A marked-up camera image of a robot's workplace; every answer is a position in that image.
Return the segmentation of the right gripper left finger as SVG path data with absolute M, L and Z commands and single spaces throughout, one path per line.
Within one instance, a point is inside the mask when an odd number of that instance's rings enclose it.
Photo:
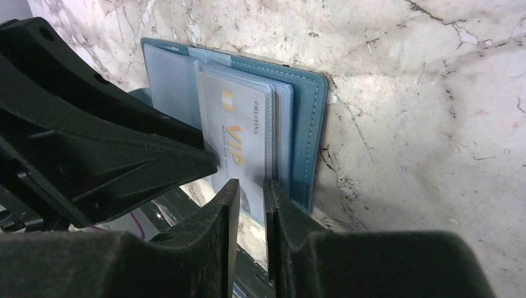
M 231 297 L 240 187 L 146 242 L 128 232 L 1 237 L 2 297 Z

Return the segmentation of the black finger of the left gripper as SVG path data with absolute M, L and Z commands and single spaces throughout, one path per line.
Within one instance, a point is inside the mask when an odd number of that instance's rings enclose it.
M 1 24 L 1 228 L 108 222 L 216 171 L 199 130 L 105 80 L 45 19 Z

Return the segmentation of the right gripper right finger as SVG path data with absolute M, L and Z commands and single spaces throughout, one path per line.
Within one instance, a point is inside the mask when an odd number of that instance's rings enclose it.
M 277 297 L 493 297 L 470 247 L 442 231 L 333 232 L 263 186 Z

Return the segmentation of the blue leather card holder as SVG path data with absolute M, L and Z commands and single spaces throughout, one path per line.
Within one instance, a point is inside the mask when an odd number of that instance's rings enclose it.
M 151 45 L 182 56 L 210 59 L 234 69 L 288 83 L 293 88 L 292 172 L 289 198 L 305 213 L 312 210 L 314 171 L 324 122 L 329 83 L 321 73 L 193 47 L 184 43 L 143 37 Z

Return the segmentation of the white VIP card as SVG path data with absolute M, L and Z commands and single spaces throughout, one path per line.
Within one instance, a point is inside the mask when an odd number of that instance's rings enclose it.
M 197 86 L 205 148 L 218 168 L 210 184 L 218 192 L 229 179 L 237 179 L 241 210 L 262 224 L 262 185 L 272 169 L 266 135 L 270 88 L 217 70 L 199 71 Z

